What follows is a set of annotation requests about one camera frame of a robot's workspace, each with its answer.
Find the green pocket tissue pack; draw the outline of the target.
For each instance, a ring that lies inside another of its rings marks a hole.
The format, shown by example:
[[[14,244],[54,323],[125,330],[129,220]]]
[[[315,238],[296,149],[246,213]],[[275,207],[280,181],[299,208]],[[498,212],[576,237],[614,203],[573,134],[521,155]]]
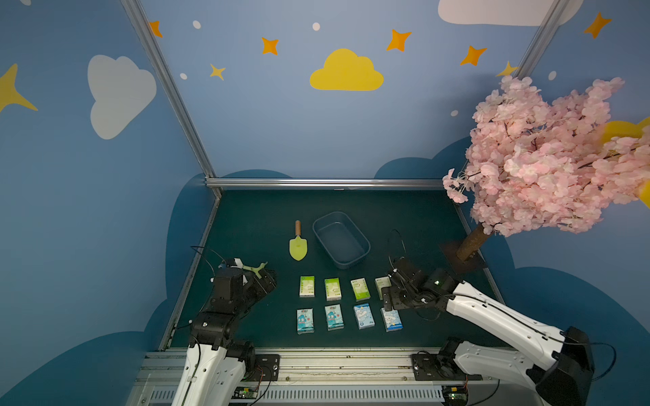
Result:
[[[313,298],[315,296],[315,277],[314,276],[301,276],[300,277],[300,298]]]
[[[367,286],[367,281],[364,277],[353,279],[350,281],[350,284],[353,289],[355,300],[357,302],[361,302],[371,298],[371,294]]]
[[[377,287],[378,296],[382,300],[386,300],[390,294],[390,288],[392,287],[390,277],[377,277],[375,279],[375,284]]]
[[[340,280],[338,278],[325,279],[324,286],[327,301],[337,301],[342,299]]]

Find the blue pocket tissue pack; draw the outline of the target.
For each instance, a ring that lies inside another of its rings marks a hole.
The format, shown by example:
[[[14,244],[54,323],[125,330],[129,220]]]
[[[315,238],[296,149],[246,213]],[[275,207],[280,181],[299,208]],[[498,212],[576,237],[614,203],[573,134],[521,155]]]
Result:
[[[299,309],[296,311],[296,331],[298,334],[313,333],[313,309]]]
[[[328,331],[339,330],[345,327],[340,305],[333,304],[325,308]]]
[[[375,326],[372,309],[369,304],[361,304],[353,307],[355,319],[360,330],[373,328]]]
[[[386,311],[386,309],[381,309],[381,314],[384,320],[384,326],[387,333],[396,332],[403,329],[403,323],[399,316],[399,311],[392,310]]]

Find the blue plastic storage box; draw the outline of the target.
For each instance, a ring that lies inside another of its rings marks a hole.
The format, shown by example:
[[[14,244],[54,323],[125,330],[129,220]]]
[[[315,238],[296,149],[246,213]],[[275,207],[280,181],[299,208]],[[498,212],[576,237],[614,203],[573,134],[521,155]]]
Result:
[[[355,266],[371,251],[367,237],[343,211],[333,211],[318,218],[312,230],[338,269]]]

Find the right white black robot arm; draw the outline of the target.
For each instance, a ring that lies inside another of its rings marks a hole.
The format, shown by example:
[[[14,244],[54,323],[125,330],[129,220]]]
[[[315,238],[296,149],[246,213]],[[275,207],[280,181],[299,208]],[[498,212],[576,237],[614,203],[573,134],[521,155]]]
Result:
[[[406,258],[393,263],[389,279],[382,290],[386,311],[433,308],[509,345],[490,348],[449,338],[430,358],[442,377],[493,377],[533,390],[548,405],[587,403],[595,366],[592,343],[582,330],[535,321],[443,269],[426,274]]]

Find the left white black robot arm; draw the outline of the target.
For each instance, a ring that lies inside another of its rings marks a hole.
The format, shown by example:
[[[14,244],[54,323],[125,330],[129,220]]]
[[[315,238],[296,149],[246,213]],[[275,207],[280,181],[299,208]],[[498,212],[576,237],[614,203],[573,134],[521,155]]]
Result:
[[[276,288],[276,272],[266,262],[249,267],[234,258],[218,267],[212,292],[191,323],[173,405],[228,405],[235,395],[249,398],[237,389],[245,378],[278,380],[279,356],[258,356],[252,342],[235,339],[240,320]]]

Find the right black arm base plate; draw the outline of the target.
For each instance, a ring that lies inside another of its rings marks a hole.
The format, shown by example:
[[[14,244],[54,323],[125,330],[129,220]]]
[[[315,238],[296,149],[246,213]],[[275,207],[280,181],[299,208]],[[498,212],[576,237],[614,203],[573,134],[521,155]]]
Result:
[[[481,381],[481,375],[468,375],[448,356],[419,351],[411,355],[411,369],[417,381]]]

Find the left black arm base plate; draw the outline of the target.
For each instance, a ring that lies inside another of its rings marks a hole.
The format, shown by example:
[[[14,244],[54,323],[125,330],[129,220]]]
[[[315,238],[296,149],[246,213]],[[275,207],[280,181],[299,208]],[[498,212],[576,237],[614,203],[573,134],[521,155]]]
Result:
[[[245,373],[243,382],[277,382],[281,356],[278,354],[256,355],[252,369]]]

